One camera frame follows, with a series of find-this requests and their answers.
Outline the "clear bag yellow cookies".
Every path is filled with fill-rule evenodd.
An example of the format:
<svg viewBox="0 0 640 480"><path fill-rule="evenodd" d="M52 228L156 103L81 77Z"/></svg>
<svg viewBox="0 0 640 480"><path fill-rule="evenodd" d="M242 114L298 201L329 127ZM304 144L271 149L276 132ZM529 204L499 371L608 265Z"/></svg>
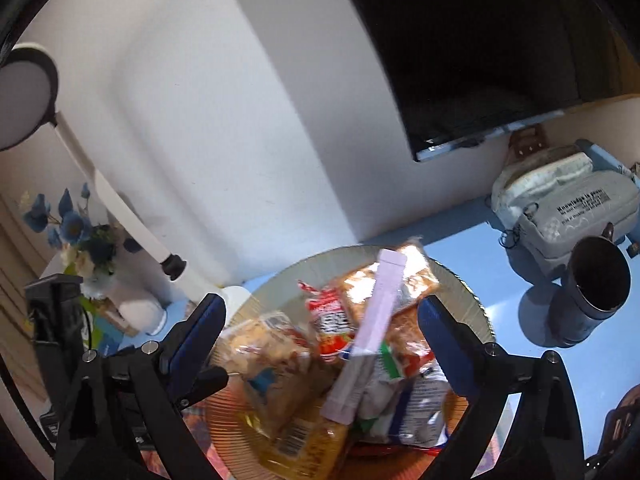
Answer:
<svg viewBox="0 0 640 480"><path fill-rule="evenodd" d="M243 378L254 378L265 370L306 375L313 360L306 335L281 311L226 328L213 353L216 364Z"/></svg>

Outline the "cartoon plumber snack packet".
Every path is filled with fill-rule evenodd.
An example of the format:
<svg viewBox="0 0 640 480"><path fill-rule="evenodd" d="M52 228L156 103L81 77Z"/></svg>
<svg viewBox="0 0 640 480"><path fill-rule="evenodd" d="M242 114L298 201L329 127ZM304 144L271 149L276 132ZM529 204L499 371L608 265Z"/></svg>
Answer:
<svg viewBox="0 0 640 480"><path fill-rule="evenodd" d="M308 374L288 376L269 388L265 402L259 388L271 378L262 374L246 384L250 408L239 416L244 436L260 466L283 479L329 479L344 458L349 428L321 416L336 373L314 364Z"/></svg>

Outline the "lilac long wafer packet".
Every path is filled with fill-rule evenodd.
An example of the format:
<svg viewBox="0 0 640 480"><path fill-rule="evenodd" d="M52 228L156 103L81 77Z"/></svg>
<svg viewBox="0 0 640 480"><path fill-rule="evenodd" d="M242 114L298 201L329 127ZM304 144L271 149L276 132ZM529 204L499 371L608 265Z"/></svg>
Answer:
<svg viewBox="0 0 640 480"><path fill-rule="evenodd" d="M321 409L321 416L331 422L350 426L355 419L367 374L374 367L390 324L406 262L407 257L401 252L382 249L378 253L378 270L367 310L350 347L349 359Z"/></svg>

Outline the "red orange snack packet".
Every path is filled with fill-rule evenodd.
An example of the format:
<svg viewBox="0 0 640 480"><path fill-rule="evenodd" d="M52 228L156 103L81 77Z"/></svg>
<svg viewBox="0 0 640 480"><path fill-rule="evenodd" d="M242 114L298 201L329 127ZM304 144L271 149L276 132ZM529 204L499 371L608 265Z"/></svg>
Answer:
<svg viewBox="0 0 640 480"><path fill-rule="evenodd" d="M346 359L356 330L350 322L341 293L331 285L315 288L303 281L297 285L306 294L305 306L320 358L328 364Z"/></svg>

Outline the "white green scallion biscuit packet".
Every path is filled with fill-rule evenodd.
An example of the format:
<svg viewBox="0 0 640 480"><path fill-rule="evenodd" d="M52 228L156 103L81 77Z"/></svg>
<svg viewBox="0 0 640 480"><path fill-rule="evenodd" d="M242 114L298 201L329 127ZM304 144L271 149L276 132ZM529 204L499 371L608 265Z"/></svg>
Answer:
<svg viewBox="0 0 640 480"><path fill-rule="evenodd" d="M429 358L416 374L406 375L383 344L357 411L363 442L441 448L448 440L448 393L449 382L436 360Z"/></svg>

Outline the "green cover book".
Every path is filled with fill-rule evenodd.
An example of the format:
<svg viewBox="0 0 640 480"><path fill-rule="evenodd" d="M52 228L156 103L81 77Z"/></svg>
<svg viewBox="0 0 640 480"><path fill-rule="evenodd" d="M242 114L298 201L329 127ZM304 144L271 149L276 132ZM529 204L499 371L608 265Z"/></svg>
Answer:
<svg viewBox="0 0 640 480"><path fill-rule="evenodd" d="M115 354L124 339L124 333L110 321L107 321L104 316L99 315L96 307L88 298L81 296L80 304L88 314L91 328L91 348L102 354L102 356Z"/></svg>

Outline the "blue and white artificial flowers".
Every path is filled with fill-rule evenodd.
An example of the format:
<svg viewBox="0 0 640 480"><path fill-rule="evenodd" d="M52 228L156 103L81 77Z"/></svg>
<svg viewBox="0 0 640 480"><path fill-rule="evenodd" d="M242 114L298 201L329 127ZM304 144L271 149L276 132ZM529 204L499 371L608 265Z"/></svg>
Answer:
<svg viewBox="0 0 640 480"><path fill-rule="evenodd" d="M121 252L135 254L142 247L115 220L93 223L90 200L87 182L76 204L70 191L64 191L58 201L58 212L52 210L44 194L31 198L25 192L21 216L32 232L46 234L49 246L60 256L64 272L82 278L82 293L90 300L104 300L115 284L116 257Z"/></svg>

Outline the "white ribbed ceramic vase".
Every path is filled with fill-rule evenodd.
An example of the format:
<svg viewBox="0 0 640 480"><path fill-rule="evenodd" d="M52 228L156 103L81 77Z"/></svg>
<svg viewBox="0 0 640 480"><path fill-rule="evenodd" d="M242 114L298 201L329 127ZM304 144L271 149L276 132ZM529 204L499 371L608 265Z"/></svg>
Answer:
<svg viewBox="0 0 640 480"><path fill-rule="evenodd" d="M167 314L157 299L144 288L121 280L112 281L106 296L120 316L139 333L158 334L165 326Z"/></svg>

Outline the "amber ribbed glass bowl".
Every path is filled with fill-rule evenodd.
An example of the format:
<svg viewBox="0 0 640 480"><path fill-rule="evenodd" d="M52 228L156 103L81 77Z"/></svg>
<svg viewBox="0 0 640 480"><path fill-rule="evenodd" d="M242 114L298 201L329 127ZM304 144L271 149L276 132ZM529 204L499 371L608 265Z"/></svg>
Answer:
<svg viewBox="0 0 640 480"><path fill-rule="evenodd" d="M468 406L420 330L427 298L494 340L474 292L416 240L322 252L256 289L215 344L230 382L206 402L233 477L424 478Z"/></svg>

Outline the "dark metal mug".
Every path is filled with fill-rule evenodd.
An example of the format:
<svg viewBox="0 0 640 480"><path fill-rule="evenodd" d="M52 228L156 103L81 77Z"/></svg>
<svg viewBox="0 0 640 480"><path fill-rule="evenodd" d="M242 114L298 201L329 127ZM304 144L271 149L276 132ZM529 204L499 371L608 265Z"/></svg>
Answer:
<svg viewBox="0 0 640 480"><path fill-rule="evenodd" d="M553 295L548 323L553 337L566 346L587 339L627 301L631 272L623 253L607 237L578 242Z"/></svg>

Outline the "white desk lamp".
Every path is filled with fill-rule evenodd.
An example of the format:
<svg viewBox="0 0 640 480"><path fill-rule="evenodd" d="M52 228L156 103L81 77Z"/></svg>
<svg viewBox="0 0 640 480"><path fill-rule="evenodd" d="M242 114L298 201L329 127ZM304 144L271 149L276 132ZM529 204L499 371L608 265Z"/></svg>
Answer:
<svg viewBox="0 0 640 480"><path fill-rule="evenodd" d="M57 98L58 69L49 53L38 44L18 44L9 50L1 62L2 151L22 144L40 127L51 126L106 210L157 262L168 280L194 304L209 292L221 296L230 320L250 299L250 292L239 285L216 286L154 236L86 154L63 113L56 109Z"/></svg>

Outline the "grey canvas pouch bag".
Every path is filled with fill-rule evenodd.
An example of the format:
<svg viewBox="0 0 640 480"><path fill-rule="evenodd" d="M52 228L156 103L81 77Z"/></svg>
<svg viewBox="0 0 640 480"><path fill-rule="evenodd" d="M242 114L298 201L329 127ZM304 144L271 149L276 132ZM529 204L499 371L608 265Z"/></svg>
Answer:
<svg viewBox="0 0 640 480"><path fill-rule="evenodd" d="M525 274L554 280L575 245L600 235L639 233L639 180L600 145L588 140L544 150L506 166L491 189L491 210L536 263Z"/></svg>

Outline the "black television screen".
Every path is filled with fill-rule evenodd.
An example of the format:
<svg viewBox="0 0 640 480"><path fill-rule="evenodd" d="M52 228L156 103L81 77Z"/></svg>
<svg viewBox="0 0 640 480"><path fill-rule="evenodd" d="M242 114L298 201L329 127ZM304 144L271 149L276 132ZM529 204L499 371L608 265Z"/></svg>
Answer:
<svg viewBox="0 0 640 480"><path fill-rule="evenodd" d="M350 0L415 160L639 91L639 0Z"/></svg>

